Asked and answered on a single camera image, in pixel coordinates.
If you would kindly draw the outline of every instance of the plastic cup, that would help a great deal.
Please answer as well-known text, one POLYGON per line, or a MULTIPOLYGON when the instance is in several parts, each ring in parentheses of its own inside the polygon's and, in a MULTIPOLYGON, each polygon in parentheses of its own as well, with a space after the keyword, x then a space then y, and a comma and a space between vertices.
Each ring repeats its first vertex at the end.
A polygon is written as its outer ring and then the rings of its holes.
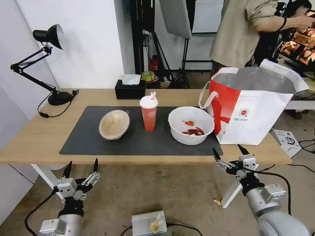
POLYGON ((140 100, 140 106, 142 109, 142 116, 144 122, 144 128, 146 131, 153 131, 155 129, 155 120, 157 116, 158 100, 155 97, 155 92, 150 96, 144 96, 140 100))
POLYGON ((142 108, 142 116, 144 122, 144 128, 146 131, 153 131, 155 129, 155 120, 157 116, 157 108, 142 108))

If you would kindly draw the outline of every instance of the beige bowl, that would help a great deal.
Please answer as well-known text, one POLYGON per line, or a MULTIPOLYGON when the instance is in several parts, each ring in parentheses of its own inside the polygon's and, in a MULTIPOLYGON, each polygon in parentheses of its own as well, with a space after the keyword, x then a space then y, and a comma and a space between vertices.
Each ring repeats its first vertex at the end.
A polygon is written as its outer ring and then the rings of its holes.
POLYGON ((130 124, 128 113, 122 110, 110 111, 99 123, 99 133, 107 140, 119 139, 127 131, 130 124))

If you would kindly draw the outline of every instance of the cup lid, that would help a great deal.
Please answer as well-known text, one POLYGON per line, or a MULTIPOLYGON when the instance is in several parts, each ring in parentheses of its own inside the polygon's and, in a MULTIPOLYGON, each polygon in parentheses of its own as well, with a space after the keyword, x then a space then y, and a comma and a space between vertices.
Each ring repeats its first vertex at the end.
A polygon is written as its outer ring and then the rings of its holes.
POLYGON ((155 108, 158 105, 158 100, 155 97, 156 92, 151 93, 149 96, 144 96, 140 100, 140 106, 146 109, 155 108))

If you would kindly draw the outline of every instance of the wooden table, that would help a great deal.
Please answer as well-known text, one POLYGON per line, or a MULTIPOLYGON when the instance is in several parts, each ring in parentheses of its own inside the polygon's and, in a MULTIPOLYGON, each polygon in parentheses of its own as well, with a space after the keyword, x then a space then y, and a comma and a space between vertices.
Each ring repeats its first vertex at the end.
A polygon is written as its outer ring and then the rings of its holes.
MULTIPOLYGON (((200 89, 160 89, 159 106, 197 106, 200 89)), ((60 155, 59 151, 87 106, 138 106, 139 100, 117 100, 113 89, 81 89, 68 110, 59 117, 43 118, 36 115, 17 136, 0 152, 0 164, 31 164, 50 185, 58 179, 47 164, 214 164, 213 156, 94 156, 60 155)), ((42 112, 59 114, 66 105, 53 107, 47 104, 42 112)), ((238 160, 241 155, 236 145, 222 145, 222 159, 238 160)), ((270 134, 258 146, 244 146, 255 154, 259 164, 288 164, 290 157, 270 134)))

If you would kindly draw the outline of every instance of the white box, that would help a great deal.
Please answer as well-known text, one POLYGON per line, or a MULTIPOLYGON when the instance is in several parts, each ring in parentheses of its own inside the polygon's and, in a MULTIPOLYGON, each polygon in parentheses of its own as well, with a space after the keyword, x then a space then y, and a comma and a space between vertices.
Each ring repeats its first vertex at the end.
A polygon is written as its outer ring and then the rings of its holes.
POLYGON ((273 129, 270 133, 291 158, 302 149, 291 132, 273 129))

